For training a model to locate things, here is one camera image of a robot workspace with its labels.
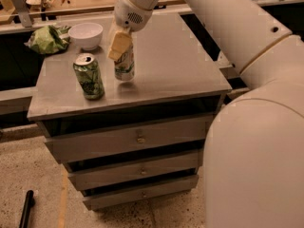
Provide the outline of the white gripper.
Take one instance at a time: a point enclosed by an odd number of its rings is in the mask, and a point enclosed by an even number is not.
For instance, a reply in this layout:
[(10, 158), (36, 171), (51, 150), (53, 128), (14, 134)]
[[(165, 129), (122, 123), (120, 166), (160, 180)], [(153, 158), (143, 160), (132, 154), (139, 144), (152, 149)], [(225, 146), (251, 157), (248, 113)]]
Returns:
[(115, 22), (127, 30), (115, 30), (110, 33), (107, 56), (118, 61), (132, 44), (131, 31), (139, 31), (145, 27), (152, 15), (151, 10), (141, 9), (130, 0), (118, 0), (115, 9)]

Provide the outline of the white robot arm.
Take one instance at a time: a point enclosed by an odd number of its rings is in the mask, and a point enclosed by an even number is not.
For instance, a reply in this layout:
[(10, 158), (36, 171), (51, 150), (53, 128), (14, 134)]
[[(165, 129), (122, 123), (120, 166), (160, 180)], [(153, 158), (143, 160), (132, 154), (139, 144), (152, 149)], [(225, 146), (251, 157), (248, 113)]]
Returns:
[[(304, 228), (303, 41), (252, 0), (184, 1), (250, 89), (206, 137), (205, 227)], [(117, 25), (142, 29), (158, 2), (118, 0)]]

